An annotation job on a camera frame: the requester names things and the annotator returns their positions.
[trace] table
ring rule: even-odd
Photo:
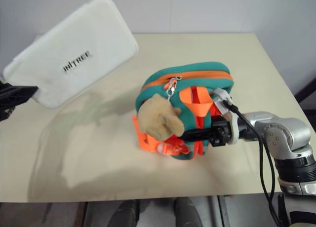
[[[139,54],[69,104],[33,100],[0,123],[0,201],[58,202],[262,192],[257,142],[181,161],[138,147],[132,122],[143,82],[162,68],[219,61],[241,112],[309,122],[254,34],[135,35]],[[311,145],[316,147],[313,132]],[[264,173],[271,184],[267,159]]]

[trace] zipper pull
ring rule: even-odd
[[[177,87],[177,83],[179,80],[182,80],[182,76],[176,76],[176,77],[173,77],[169,80],[169,83],[167,83],[164,88],[166,86],[167,89],[166,89],[166,93],[167,93],[167,99],[168,101],[170,101],[170,98],[173,96],[174,92],[176,91],[176,87]]]

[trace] teal bag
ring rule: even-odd
[[[167,92],[165,88],[171,79],[177,80],[174,94],[172,94],[170,90]],[[197,95],[199,95],[196,94],[197,91],[207,90],[207,94],[213,99],[214,95],[212,91],[214,89],[222,88],[230,93],[233,84],[233,78],[230,75],[229,69],[219,62],[194,63],[162,69],[150,76],[144,83],[136,99],[136,110],[138,112],[142,104],[154,94],[158,93],[162,97],[168,98],[168,93],[172,94],[172,96],[170,96],[170,102],[173,107],[178,107],[182,111],[179,118],[184,124],[185,131],[199,128],[197,121],[202,124],[203,128],[208,128],[211,127],[212,123],[211,110],[206,111],[203,116],[197,116],[194,110],[200,106],[197,105],[200,101],[196,103],[195,99]],[[184,94],[187,93],[192,94],[191,103],[184,102]],[[185,145],[190,152],[187,154],[173,155],[173,157],[176,159],[192,159],[196,153],[205,154],[208,143],[208,140],[202,141],[199,144],[198,142],[186,142]]]

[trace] floor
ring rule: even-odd
[[[190,199],[204,227],[222,227],[216,196],[197,196]],[[175,226],[173,200],[174,198],[142,199],[137,227]],[[2,203],[0,227],[106,227],[120,203],[121,201],[90,202],[85,219],[84,203]],[[273,226],[262,194],[227,196],[225,203],[232,227]]]

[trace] orange zipper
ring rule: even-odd
[[[181,76],[181,80],[186,79],[194,79],[194,78],[218,78],[218,79],[229,79],[233,80],[232,76],[228,72],[221,71],[192,71],[192,72],[184,72],[184,73],[170,73],[163,75],[156,80],[148,83],[142,88],[142,91],[146,90],[148,87],[166,84],[169,82],[170,78]]]

